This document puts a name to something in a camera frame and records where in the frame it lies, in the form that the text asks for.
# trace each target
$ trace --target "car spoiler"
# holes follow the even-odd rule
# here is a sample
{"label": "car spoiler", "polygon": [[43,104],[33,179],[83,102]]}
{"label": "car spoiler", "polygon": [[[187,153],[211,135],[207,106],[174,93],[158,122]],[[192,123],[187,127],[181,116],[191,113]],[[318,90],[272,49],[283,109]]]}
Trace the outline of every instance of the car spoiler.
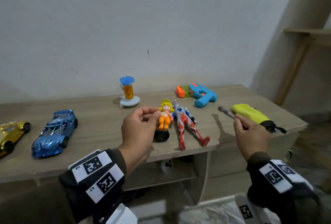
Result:
{"label": "car spoiler", "polygon": [[62,114],[62,113],[71,113],[73,114],[73,110],[61,110],[61,111],[57,111],[55,112],[53,115],[58,115],[58,114]]}

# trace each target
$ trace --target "car hood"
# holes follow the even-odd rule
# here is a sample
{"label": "car hood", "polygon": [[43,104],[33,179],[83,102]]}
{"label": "car hood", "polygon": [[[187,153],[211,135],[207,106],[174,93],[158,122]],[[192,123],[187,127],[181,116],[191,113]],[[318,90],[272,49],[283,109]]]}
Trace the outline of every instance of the car hood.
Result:
{"label": "car hood", "polygon": [[52,135],[52,136],[45,136],[39,137],[34,144],[35,147],[41,147],[42,149],[52,148],[55,147],[59,141],[62,139],[61,135]]}

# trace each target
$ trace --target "qr code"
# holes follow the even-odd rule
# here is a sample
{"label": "qr code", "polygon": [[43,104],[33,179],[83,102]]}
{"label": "qr code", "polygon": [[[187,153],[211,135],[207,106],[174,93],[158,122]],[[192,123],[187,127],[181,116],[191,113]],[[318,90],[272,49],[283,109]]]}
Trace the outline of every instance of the qr code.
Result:
{"label": "qr code", "polygon": [[83,163],[85,171],[87,174],[93,173],[95,170],[102,167],[102,163],[100,162],[99,158],[96,156],[87,162]]}
{"label": "qr code", "polygon": [[101,178],[101,180],[97,182],[97,186],[104,194],[106,194],[108,190],[111,189],[115,183],[116,180],[111,175],[111,173],[108,172]]}
{"label": "qr code", "polygon": [[267,172],[264,176],[273,185],[283,180],[283,177],[275,169],[272,169],[271,171]]}
{"label": "qr code", "polygon": [[242,205],[239,206],[239,209],[244,217],[244,219],[249,219],[249,218],[253,218],[252,213],[250,212],[249,208],[247,205]]}
{"label": "qr code", "polygon": [[288,165],[277,165],[285,174],[295,174],[295,172]]}

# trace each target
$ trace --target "orange cylinder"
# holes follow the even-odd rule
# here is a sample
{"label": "orange cylinder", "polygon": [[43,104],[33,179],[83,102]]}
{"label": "orange cylinder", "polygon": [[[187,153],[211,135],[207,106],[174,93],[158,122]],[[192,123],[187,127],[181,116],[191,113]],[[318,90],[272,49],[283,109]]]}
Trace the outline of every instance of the orange cylinder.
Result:
{"label": "orange cylinder", "polygon": [[132,84],[129,85],[124,85],[124,94],[125,94],[125,98],[127,100],[131,100],[133,99],[134,95],[133,95],[133,87]]}

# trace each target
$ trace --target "red and silver action figure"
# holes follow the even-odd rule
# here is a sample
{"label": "red and silver action figure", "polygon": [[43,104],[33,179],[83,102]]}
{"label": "red and silver action figure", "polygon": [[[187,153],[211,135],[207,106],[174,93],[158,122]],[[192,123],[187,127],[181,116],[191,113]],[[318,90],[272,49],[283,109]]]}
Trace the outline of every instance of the red and silver action figure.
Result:
{"label": "red and silver action figure", "polygon": [[209,143],[210,138],[209,137],[203,138],[200,135],[199,131],[196,129],[194,125],[194,123],[196,123],[195,118],[191,116],[187,108],[180,107],[179,103],[176,100],[172,103],[172,105],[174,109],[173,114],[174,117],[177,118],[177,125],[180,134],[180,141],[179,141],[180,149],[185,150],[185,142],[184,142],[185,125],[188,125],[190,127],[194,135],[199,139],[201,145],[205,147]]}

